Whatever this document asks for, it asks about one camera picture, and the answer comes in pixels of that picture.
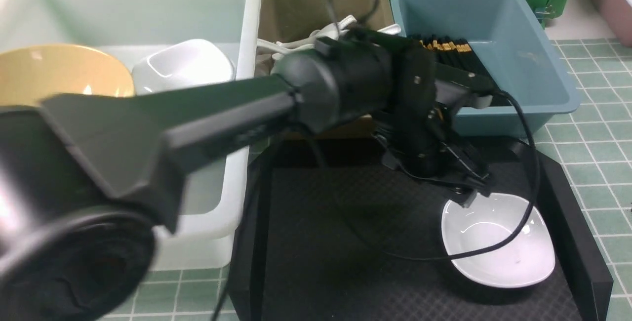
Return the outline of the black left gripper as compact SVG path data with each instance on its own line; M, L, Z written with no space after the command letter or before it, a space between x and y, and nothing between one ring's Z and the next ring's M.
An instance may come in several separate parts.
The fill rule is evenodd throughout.
M351 28L346 39L377 45L392 60L392 93L372 115L373 136L386 150L383 164L449 188L465 208L478 195L488 197L494 185L488 163L456 132L454 121L463 107L491 105L492 80L440 64L419 40L364 28Z

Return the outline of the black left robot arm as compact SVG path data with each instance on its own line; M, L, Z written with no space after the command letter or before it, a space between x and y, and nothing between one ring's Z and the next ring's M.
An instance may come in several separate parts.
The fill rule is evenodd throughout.
M58 94L1 112L1 319L95 321L143 280L152 229L174 233L190 173L289 129L370 114L402 168L483 191L487 168L452 129L497 88L413 39L353 28L271 75L117 98Z

